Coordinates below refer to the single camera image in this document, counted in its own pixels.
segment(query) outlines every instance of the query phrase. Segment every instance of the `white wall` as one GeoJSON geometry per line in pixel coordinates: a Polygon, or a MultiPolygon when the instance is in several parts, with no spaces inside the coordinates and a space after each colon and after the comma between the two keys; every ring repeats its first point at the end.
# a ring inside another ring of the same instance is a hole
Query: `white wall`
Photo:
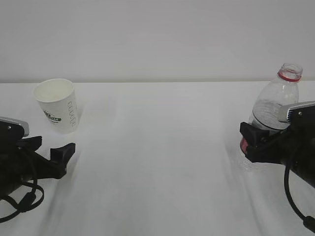
{"type": "Polygon", "coordinates": [[[1,0],[0,81],[315,78],[315,0],[1,0]]]}

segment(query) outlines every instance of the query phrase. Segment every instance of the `black cable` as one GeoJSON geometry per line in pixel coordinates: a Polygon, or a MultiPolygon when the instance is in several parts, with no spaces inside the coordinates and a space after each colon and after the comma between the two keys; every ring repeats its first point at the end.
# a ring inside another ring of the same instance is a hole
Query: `black cable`
{"type": "Polygon", "coordinates": [[[16,209],[16,211],[13,212],[12,214],[10,214],[9,216],[0,218],[0,223],[3,223],[3,222],[6,222],[6,221],[13,219],[17,215],[19,215],[21,212],[27,212],[27,211],[33,210],[34,208],[38,207],[44,200],[44,189],[37,184],[37,181],[38,181],[37,172],[36,172],[34,164],[33,164],[32,160],[30,159],[30,157],[26,153],[24,153],[24,151],[26,151],[26,150],[21,150],[21,149],[19,149],[19,150],[20,150],[20,153],[22,154],[22,156],[24,156],[26,161],[28,162],[28,164],[31,168],[32,178],[33,178],[33,183],[22,181],[22,182],[20,182],[20,184],[32,188],[32,190],[31,190],[31,192],[27,193],[19,203],[17,203],[10,196],[0,197],[0,199],[7,201],[9,204],[11,204],[16,209]],[[34,201],[36,199],[36,195],[35,195],[36,190],[39,190],[42,193],[42,196],[37,202],[34,203],[34,201]]]}
{"type": "Polygon", "coordinates": [[[298,151],[301,149],[302,145],[300,145],[296,151],[291,155],[289,158],[288,162],[285,165],[285,171],[284,171],[284,190],[285,190],[285,195],[287,200],[289,201],[290,206],[294,210],[294,212],[303,220],[303,225],[315,233],[315,219],[311,216],[305,216],[303,213],[297,208],[296,204],[294,203],[291,193],[290,193],[290,188],[289,188],[289,173],[290,169],[293,163],[293,160],[295,158],[295,155],[298,153],[298,151]]]}
{"type": "Polygon", "coordinates": [[[290,173],[290,169],[293,163],[293,159],[295,157],[295,155],[297,154],[297,152],[300,150],[301,145],[296,149],[296,151],[290,156],[288,162],[285,165],[285,171],[284,171],[284,191],[285,191],[285,195],[287,200],[289,201],[290,206],[292,207],[292,209],[294,210],[294,212],[302,219],[305,219],[305,216],[302,214],[302,212],[297,208],[296,204],[294,203],[291,193],[290,193],[290,188],[289,188],[289,173],[290,173]]]}

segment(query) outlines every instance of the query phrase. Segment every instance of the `plastic water bottle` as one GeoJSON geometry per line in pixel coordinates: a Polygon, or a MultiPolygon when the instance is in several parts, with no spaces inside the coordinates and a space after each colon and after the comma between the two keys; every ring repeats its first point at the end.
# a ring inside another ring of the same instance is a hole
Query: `plastic water bottle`
{"type": "MultiPolygon", "coordinates": [[[[285,63],[279,70],[277,77],[272,80],[258,96],[249,124],[264,130],[269,130],[270,135],[286,129],[289,124],[278,121],[278,112],[282,105],[297,103],[299,101],[299,89],[297,83],[301,80],[303,68],[296,64],[285,63]]],[[[265,165],[252,163],[244,155],[248,144],[242,138],[240,147],[242,153],[242,165],[250,169],[259,169],[265,165]]]]}

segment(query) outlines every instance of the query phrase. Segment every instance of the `bottle neck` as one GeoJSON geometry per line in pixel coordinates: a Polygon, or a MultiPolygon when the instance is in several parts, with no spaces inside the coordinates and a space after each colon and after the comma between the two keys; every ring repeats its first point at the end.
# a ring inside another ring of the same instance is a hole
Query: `bottle neck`
{"type": "Polygon", "coordinates": [[[278,72],[278,77],[292,83],[300,81],[303,68],[296,64],[285,63],[278,72]]]}

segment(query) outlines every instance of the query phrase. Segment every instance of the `water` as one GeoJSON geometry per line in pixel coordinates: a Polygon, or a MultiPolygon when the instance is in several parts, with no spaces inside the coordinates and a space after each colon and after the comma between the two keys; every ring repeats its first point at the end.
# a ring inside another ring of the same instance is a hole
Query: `water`
{"type": "Polygon", "coordinates": [[[281,104],[272,101],[257,101],[252,110],[253,118],[249,122],[257,128],[270,130],[272,132],[286,129],[289,124],[278,121],[280,107],[281,104]]]}

